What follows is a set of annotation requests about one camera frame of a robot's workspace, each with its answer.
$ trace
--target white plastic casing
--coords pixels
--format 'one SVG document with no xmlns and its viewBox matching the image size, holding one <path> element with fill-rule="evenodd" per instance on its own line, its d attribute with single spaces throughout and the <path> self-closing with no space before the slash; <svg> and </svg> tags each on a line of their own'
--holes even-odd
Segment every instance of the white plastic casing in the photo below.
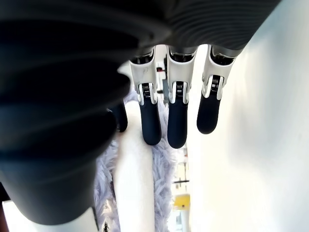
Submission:
<svg viewBox="0 0 309 232">
<path fill-rule="evenodd" d="M 209 97 L 209 94 L 207 92 L 208 89 L 208 82 L 210 76 L 217 75 L 221 76 L 223 78 L 223 85 L 224 87 L 227 82 L 227 78 L 230 74 L 230 71 L 232 69 L 232 66 L 234 64 L 235 60 L 229 65 L 219 65 L 213 62 L 211 59 L 211 45 L 208 45 L 207 55 L 206 55 L 206 61 L 204 65 L 204 73 L 203 73 L 203 87 L 202 87 L 202 93 L 205 98 Z"/>
<path fill-rule="evenodd" d="M 155 67 L 155 49 L 154 55 L 150 62 L 146 64 L 134 64 L 129 61 L 133 82 L 136 92 L 139 94 L 139 85 L 144 83 L 152 83 L 154 86 L 154 92 L 156 93 L 156 67 Z"/>
<path fill-rule="evenodd" d="M 170 57 L 169 48 L 168 50 L 168 81 L 169 81 L 169 101 L 171 103 L 175 102 L 175 93 L 176 93 L 176 86 L 173 87 L 173 83 L 176 81 L 182 81 L 184 83 L 187 83 L 187 89 L 184 90 L 185 94 L 185 101 L 189 101 L 189 91 L 191 88 L 192 83 L 192 74 L 193 74 L 193 67 L 194 67 L 194 60 L 196 57 L 196 54 L 194 54 L 192 60 L 188 62 L 177 62 L 174 61 Z"/>
</svg>

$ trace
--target gray faux fur rug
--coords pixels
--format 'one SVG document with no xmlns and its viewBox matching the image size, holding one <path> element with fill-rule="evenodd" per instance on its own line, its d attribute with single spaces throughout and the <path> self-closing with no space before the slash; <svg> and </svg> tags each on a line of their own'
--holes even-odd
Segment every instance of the gray faux fur rug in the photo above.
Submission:
<svg viewBox="0 0 309 232">
<path fill-rule="evenodd" d="M 131 91 L 125 97 L 125 104 L 137 101 L 137 94 Z M 154 176 L 155 231 L 168 232 L 167 220 L 172 209 L 171 181 L 176 165 L 173 149 L 168 144 L 168 108 L 158 100 L 162 139 L 152 147 Z M 109 232 L 120 232 L 117 205 L 113 193 L 112 174 L 117 158 L 117 136 L 106 151 L 97 159 L 97 177 L 94 187 L 94 201 L 100 230 L 107 223 Z"/>
</svg>

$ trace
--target white wall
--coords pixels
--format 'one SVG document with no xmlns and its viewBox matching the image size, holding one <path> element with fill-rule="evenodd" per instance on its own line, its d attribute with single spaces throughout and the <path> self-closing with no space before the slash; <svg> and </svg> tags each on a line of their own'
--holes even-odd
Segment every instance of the white wall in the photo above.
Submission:
<svg viewBox="0 0 309 232">
<path fill-rule="evenodd" d="M 284 0 L 224 87 L 217 129 L 196 127 L 206 46 L 189 103 L 192 231 L 309 231 L 309 1 Z"/>
</svg>

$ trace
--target yellow object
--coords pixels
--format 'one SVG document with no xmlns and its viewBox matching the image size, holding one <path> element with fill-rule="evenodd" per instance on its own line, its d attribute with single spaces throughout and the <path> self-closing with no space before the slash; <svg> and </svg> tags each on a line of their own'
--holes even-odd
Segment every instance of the yellow object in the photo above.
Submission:
<svg viewBox="0 0 309 232">
<path fill-rule="evenodd" d="M 188 210 L 190 208 L 190 195 L 178 195 L 175 197 L 174 207 L 177 209 Z"/>
</svg>

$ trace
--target black fingertip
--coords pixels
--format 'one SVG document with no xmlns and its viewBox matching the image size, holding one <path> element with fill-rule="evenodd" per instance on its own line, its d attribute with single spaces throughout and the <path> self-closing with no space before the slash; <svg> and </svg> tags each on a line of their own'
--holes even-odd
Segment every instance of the black fingertip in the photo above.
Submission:
<svg viewBox="0 0 309 232">
<path fill-rule="evenodd" d="M 162 137 L 158 103 L 152 104 L 151 101 L 145 101 L 144 105 L 140 105 L 140 116 L 145 142 L 148 145 L 158 144 Z"/>
<path fill-rule="evenodd" d="M 118 131 L 124 132 L 127 128 L 127 116 L 124 102 L 122 101 L 120 104 L 111 107 L 110 110 L 116 118 Z"/>
<path fill-rule="evenodd" d="M 182 99 L 169 103 L 168 142 L 175 149 L 181 148 L 187 140 L 188 104 Z"/>
<path fill-rule="evenodd" d="M 220 101 L 216 95 L 210 95 L 208 98 L 201 96 L 197 114 L 197 128 L 202 134 L 212 133 L 218 122 Z"/>
</svg>

